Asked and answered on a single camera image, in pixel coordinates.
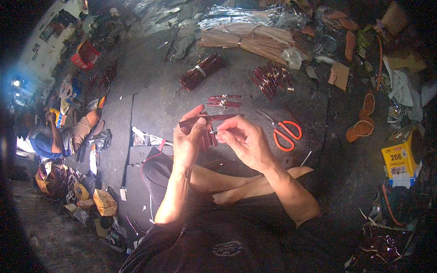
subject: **seated worker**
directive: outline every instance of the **seated worker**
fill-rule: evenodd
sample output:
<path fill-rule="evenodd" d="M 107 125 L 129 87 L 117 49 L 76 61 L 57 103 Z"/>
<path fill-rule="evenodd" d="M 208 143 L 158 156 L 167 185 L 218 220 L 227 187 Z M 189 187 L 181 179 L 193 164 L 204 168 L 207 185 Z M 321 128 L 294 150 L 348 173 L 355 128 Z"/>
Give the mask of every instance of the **seated worker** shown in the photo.
<path fill-rule="evenodd" d="M 317 179 L 317 171 L 283 169 L 263 129 L 241 116 L 219 125 L 216 138 L 262 175 L 232 177 L 197 166 L 205 123 L 199 118 L 191 131 L 177 125 L 173 160 L 156 150 L 143 164 L 160 206 L 120 272 L 337 272 L 344 260 L 332 247 L 333 225 L 299 183 Z"/>
<path fill-rule="evenodd" d="M 77 123 L 74 121 L 75 111 L 67 115 L 65 125 L 56 128 L 56 114 L 46 113 L 50 127 L 35 126 L 31 115 L 23 118 L 22 129 L 19 132 L 23 139 L 29 142 L 35 153 L 50 159 L 68 157 L 80 147 L 86 136 L 100 120 L 100 113 L 92 110 Z"/>

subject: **hand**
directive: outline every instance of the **hand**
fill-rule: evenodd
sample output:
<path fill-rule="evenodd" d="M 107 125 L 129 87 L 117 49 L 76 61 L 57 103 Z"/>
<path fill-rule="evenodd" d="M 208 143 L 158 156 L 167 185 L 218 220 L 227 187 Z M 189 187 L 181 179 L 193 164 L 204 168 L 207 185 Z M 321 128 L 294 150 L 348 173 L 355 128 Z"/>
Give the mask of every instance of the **hand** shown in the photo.
<path fill-rule="evenodd" d="M 263 129 L 242 116 L 225 120 L 217 126 L 217 130 L 217 141 L 231 146 L 238 158 L 250 168 L 264 173 L 277 164 Z"/>
<path fill-rule="evenodd" d="M 47 120 L 51 122 L 53 125 L 56 123 L 56 114 L 54 112 L 50 113 L 47 117 Z"/>
<path fill-rule="evenodd" d="M 199 105 L 190 112 L 186 113 L 180 121 L 195 117 L 204 109 L 203 105 Z M 193 125 L 193 128 L 180 128 L 179 124 L 174 129 L 173 133 L 173 153 L 174 163 L 173 168 L 192 168 L 199 154 L 200 137 L 203 135 L 203 130 L 206 126 L 206 120 L 201 117 Z"/>

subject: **red-handled scissors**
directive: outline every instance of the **red-handled scissors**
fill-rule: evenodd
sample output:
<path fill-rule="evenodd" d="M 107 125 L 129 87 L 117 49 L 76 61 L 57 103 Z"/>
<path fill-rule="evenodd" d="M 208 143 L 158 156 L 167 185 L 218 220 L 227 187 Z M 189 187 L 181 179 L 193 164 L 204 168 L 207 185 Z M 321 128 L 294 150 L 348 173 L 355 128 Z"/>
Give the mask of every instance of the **red-handled scissors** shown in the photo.
<path fill-rule="evenodd" d="M 283 122 L 276 122 L 274 119 L 272 119 L 269 115 L 267 115 L 266 113 L 264 113 L 262 110 L 257 109 L 257 114 L 266 122 L 270 123 L 271 125 L 273 125 L 274 127 L 274 133 L 273 133 L 273 138 L 274 138 L 274 142 L 276 143 L 276 146 L 281 149 L 284 152 L 289 152 L 291 150 L 293 150 L 295 148 L 295 144 L 294 142 L 287 137 L 284 133 L 280 132 L 278 130 L 278 125 L 281 126 L 292 138 L 299 140 L 302 137 L 302 128 L 299 126 L 299 124 L 297 124 L 294 121 L 283 121 Z M 285 126 L 285 124 L 291 124 L 293 126 L 295 126 L 297 128 L 297 130 L 299 131 L 299 136 L 296 136 L 295 134 L 293 134 L 292 131 L 290 131 L 290 129 Z M 288 143 L 291 144 L 290 148 L 284 148 L 282 147 L 278 140 L 277 140 L 277 135 L 280 135 L 283 139 L 285 139 Z"/>

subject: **blue shirt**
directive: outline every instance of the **blue shirt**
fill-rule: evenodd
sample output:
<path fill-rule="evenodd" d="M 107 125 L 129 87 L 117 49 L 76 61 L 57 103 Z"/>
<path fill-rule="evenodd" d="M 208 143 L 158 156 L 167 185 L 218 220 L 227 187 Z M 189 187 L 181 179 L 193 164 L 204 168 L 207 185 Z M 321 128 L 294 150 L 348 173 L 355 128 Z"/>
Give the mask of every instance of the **blue shirt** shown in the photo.
<path fill-rule="evenodd" d="M 62 158 L 70 155 L 69 151 L 52 152 L 53 135 L 49 127 L 38 127 L 29 137 L 30 144 L 37 155 L 47 158 Z"/>

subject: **black shirt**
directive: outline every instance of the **black shirt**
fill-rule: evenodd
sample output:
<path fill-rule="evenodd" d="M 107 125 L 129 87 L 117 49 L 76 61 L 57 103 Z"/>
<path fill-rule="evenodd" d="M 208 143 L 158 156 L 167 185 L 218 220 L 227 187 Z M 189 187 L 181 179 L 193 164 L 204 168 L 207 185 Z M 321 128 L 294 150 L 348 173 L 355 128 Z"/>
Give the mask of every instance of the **black shirt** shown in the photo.
<path fill-rule="evenodd" d="M 120 272 L 335 272 L 344 260 L 332 226 L 320 217 L 296 229 L 280 203 L 248 198 L 198 211 L 182 235 L 153 225 Z"/>

